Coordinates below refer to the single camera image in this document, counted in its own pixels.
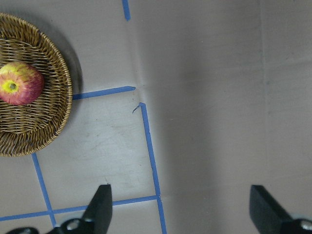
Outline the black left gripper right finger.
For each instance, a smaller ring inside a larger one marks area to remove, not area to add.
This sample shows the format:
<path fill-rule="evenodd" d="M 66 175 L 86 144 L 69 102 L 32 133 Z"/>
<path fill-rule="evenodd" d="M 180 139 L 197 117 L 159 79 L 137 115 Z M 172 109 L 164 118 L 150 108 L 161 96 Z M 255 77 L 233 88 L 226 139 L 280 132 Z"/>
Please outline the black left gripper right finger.
<path fill-rule="evenodd" d="M 262 185 L 252 185 L 249 215 L 260 234 L 310 234 L 312 221 L 293 218 Z"/>

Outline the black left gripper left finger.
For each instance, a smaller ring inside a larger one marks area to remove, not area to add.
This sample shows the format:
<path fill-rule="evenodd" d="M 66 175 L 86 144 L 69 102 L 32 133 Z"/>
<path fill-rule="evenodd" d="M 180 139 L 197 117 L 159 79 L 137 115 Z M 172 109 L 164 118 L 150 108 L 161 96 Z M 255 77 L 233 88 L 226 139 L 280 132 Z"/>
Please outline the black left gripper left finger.
<path fill-rule="evenodd" d="M 100 185 L 81 218 L 63 222 L 51 234 L 105 234 L 113 214 L 111 185 Z"/>

